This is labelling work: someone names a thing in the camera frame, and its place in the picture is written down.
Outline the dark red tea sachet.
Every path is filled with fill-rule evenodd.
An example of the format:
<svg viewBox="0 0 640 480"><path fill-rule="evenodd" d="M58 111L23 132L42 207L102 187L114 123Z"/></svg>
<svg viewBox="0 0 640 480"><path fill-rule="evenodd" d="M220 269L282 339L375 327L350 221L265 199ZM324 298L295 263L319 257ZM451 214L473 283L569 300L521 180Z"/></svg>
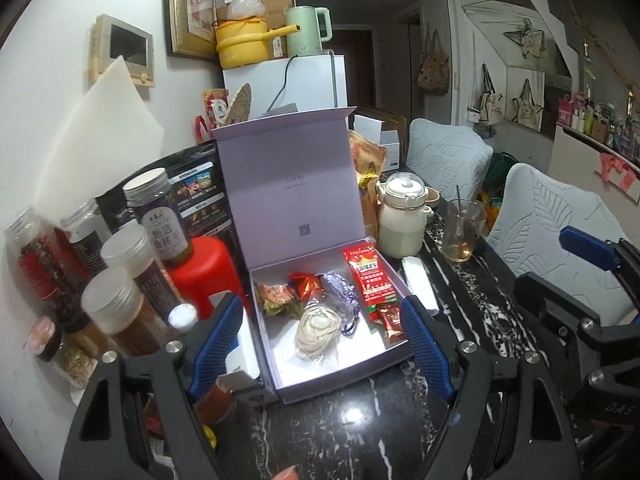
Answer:
<svg viewBox="0 0 640 480"><path fill-rule="evenodd" d="M379 304L376 307L378 320L384 327L384 334L389 344L397 344L405 339L405 333L400 322L400 305L398 302L394 304Z"/></svg>

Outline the long red snack packet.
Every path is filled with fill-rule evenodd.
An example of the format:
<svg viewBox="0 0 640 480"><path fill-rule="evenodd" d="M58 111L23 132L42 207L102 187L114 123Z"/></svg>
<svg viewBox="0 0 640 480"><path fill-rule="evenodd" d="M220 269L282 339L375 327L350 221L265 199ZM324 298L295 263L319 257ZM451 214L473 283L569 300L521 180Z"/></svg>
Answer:
<svg viewBox="0 0 640 480"><path fill-rule="evenodd" d="M382 324L380 308L396 304L398 295L372 243L360 243L342 250L358 286L371 322Z"/></svg>

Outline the red gold candy packet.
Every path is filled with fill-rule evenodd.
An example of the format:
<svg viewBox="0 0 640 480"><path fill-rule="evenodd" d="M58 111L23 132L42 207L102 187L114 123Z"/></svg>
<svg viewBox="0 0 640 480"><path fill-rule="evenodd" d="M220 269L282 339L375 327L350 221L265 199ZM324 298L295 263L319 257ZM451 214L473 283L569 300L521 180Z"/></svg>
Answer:
<svg viewBox="0 0 640 480"><path fill-rule="evenodd" d="M317 275L293 272L288 274L288 280L300 301L307 302L315 292L322 292L321 282Z"/></svg>

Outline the white blue carton box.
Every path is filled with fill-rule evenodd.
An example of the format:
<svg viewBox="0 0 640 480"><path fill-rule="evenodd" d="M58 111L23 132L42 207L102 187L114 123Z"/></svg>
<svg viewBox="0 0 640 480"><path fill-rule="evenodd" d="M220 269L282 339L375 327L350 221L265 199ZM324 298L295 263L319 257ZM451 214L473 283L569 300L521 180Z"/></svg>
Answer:
<svg viewBox="0 0 640 480"><path fill-rule="evenodd" d="M241 313L241 326L217 379L221 388L231 392L248 390L262 384L250 320L244 307L241 307Z"/></svg>

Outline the pink green candy wrapper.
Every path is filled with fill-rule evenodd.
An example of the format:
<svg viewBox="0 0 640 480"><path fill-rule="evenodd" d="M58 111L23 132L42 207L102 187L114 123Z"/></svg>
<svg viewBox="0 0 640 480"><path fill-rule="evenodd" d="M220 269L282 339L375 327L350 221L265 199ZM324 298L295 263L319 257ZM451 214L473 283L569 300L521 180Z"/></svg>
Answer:
<svg viewBox="0 0 640 480"><path fill-rule="evenodd" d="M262 304L262 313L268 316L287 314L300 317L300 304L296 292L289 284L257 285L257 296Z"/></svg>

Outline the red plastic container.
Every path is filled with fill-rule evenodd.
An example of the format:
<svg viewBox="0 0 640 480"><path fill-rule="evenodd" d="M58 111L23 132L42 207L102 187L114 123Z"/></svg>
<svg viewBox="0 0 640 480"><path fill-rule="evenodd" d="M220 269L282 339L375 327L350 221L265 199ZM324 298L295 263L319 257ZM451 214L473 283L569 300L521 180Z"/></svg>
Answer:
<svg viewBox="0 0 640 480"><path fill-rule="evenodd" d="M218 292L233 292L248 306L244 288L226 245L216 237L194 237L193 255L180 266L168 270L181 296L198 310L201 320L215 307L209 300Z"/></svg>

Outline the near light blue chair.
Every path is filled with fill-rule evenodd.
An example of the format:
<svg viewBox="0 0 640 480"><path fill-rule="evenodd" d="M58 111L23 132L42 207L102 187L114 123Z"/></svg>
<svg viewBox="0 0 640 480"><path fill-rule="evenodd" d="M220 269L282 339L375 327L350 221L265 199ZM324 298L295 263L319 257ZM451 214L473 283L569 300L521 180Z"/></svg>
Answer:
<svg viewBox="0 0 640 480"><path fill-rule="evenodd" d="M627 237L597 194L515 164L506 176L489 246L514 275L533 272L596 312L602 325L620 324L634 310L631 300L612 273L562 248L566 226L599 240Z"/></svg>

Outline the light blue chair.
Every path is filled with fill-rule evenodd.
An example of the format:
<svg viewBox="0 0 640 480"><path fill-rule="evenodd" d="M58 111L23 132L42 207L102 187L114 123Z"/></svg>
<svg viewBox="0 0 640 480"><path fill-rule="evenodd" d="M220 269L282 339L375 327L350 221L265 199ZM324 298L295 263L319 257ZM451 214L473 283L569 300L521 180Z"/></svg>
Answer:
<svg viewBox="0 0 640 480"><path fill-rule="evenodd" d="M494 150L467 126L413 119L407 167L447 202L474 200Z"/></svg>
<svg viewBox="0 0 640 480"><path fill-rule="evenodd" d="M533 272L596 312L602 325L620 324L634 310L631 300L612 273L562 248L566 226L599 240L627 237L597 194L515 164L506 176L489 246L514 275Z"/></svg>

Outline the lavender gift box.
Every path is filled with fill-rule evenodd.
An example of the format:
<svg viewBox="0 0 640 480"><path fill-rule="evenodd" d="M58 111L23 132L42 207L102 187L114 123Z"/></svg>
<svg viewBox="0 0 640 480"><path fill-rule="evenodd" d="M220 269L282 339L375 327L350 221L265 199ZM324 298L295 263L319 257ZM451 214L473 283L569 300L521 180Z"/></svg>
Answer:
<svg viewBox="0 0 640 480"><path fill-rule="evenodd" d="M293 272L349 276L344 249L364 242L348 107L252 119L216 134L224 186L250 286L283 284ZM391 344L362 314L316 358L297 349L298 322L254 305L264 366L285 404L378 374L413 352Z"/></svg>

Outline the brown powder jar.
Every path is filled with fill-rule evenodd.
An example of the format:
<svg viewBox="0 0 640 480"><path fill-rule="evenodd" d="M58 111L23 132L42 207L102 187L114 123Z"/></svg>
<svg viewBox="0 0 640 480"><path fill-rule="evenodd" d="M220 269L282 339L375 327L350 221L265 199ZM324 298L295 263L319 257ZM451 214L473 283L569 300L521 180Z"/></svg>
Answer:
<svg viewBox="0 0 640 480"><path fill-rule="evenodd" d="M171 331L122 268L107 268L84 289L80 305L127 356L147 356L171 340Z"/></svg>

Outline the glass cup with spoon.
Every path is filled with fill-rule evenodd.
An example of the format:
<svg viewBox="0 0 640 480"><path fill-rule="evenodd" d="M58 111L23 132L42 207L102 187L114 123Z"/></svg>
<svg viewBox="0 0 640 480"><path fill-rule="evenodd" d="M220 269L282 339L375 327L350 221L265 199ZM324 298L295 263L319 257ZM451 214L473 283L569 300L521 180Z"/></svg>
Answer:
<svg viewBox="0 0 640 480"><path fill-rule="evenodd" d="M451 262L465 262L472 257L486 222L486 211L477 200L464 200L460 188L449 203L445 217L442 254Z"/></svg>

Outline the black snack bag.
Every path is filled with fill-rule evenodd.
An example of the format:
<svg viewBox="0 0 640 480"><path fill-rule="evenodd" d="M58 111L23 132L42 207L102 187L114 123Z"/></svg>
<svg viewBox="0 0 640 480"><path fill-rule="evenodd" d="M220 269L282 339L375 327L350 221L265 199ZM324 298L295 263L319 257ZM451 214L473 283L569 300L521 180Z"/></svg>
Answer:
<svg viewBox="0 0 640 480"><path fill-rule="evenodd" d="M177 207L190 237L217 237L224 242L233 257L238 256L240 245L215 140L150 162L98 196L96 203L111 231L116 232L134 216L122 192L124 184L155 168L166 169Z"/></svg>

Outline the dark label jar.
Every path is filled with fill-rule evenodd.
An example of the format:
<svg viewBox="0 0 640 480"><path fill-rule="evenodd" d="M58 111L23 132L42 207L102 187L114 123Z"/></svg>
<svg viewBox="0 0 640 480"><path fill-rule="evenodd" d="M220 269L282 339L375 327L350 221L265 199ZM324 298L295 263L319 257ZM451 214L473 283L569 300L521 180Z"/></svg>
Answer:
<svg viewBox="0 0 640 480"><path fill-rule="evenodd" d="M138 174L122 186L122 192L165 266L181 266L193 256L192 240L184 227L165 168Z"/></svg>

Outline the cream ceramic teapot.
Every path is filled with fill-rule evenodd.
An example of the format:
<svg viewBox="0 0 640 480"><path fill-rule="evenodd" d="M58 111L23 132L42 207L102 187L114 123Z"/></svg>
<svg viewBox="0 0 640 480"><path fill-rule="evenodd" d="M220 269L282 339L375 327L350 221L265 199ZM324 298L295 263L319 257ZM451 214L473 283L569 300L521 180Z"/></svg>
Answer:
<svg viewBox="0 0 640 480"><path fill-rule="evenodd" d="M423 244L434 212L427 205L428 189L410 172L396 172L378 184L378 249L390 258L413 257Z"/></svg>

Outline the far light blue chair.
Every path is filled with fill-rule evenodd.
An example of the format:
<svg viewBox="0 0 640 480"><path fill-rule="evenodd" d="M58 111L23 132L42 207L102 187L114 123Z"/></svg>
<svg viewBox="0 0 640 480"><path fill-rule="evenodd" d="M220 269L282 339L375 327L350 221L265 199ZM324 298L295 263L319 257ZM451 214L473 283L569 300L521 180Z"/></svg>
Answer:
<svg viewBox="0 0 640 480"><path fill-rule="evenodd" d="M467 126L413 119L407 167L447 202L474 200L494 150Z"/></svg>

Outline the red dried fruit jar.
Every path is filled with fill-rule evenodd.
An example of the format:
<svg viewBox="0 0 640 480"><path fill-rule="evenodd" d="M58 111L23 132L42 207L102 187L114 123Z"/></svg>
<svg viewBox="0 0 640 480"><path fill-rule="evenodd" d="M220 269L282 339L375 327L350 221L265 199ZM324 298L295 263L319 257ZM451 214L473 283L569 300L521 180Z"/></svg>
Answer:
<svg viewBox="0 0 640 480"><path fill-rule="evenodd" d="M28 284L55 321L68 332L81 330L87 317L80 306L80 283L67 271L34 207L22 211L3 235Z"/></svg>

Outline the hanging brown tote bag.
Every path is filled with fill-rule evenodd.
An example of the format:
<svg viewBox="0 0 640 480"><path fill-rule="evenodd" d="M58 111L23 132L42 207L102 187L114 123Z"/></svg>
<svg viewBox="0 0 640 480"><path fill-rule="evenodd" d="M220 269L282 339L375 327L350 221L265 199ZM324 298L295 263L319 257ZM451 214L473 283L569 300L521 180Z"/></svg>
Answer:
<svg viewBox="0 0 640 480"><path fill-rule="evenodd" d="M416 77L416 85L429 96L446 96L449 91L449 56L440 42L439 32L427 33L426 51Z"/></svg>

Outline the white mini fridge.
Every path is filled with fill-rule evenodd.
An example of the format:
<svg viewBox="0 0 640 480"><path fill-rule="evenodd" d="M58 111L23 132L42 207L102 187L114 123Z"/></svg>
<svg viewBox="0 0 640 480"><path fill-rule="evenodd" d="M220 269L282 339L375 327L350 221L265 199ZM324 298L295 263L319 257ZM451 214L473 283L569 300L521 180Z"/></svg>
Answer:
<svg viewBox="0 0 640 480"><path fill-rule="evenodd" d="M347 105L345 59L322 54L279 58L223 70L224 86L235 96L243 84L252 90L250 119L295 106L298 112Z"/></svg>

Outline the yellow pot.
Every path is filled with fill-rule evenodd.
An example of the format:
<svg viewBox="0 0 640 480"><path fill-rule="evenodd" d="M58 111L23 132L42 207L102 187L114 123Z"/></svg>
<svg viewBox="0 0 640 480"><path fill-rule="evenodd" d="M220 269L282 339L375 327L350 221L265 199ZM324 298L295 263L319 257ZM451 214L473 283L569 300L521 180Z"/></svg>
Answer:
<svg viewBox="0 0 640 480"><path fill-rule="evenodd" d="M269 61L273 38L299 32L297 24L270 29L258 16L222 22L215 29L216 51L224 70Z"/></svg>

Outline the green electric kettle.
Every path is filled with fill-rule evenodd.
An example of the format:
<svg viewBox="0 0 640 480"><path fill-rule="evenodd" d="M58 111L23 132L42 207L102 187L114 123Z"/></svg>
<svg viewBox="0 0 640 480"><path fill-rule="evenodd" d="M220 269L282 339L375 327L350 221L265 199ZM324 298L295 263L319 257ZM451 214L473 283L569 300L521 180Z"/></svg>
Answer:
<svg viewBox="0 0 640 480"><path fill-rule="evenodd" d="M333 37L328 8L293 6L284 12L284 18L287 25L297 26L286 40L289 56L320 55L323 45Z"/></svg>

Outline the purple drawstring pouch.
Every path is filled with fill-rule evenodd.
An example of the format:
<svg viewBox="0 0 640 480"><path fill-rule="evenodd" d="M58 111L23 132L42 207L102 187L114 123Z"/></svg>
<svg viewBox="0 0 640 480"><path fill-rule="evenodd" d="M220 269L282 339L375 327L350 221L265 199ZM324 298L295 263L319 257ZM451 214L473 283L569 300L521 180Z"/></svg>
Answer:
<svg viewBox="0 0 640 480"><path fill-rule="evenodd" d="M359 315L360 304L355 286L346 280L342 274L333 271L320 275L326 302L341 318L341 333L352 336L355 333Z"/></svg>

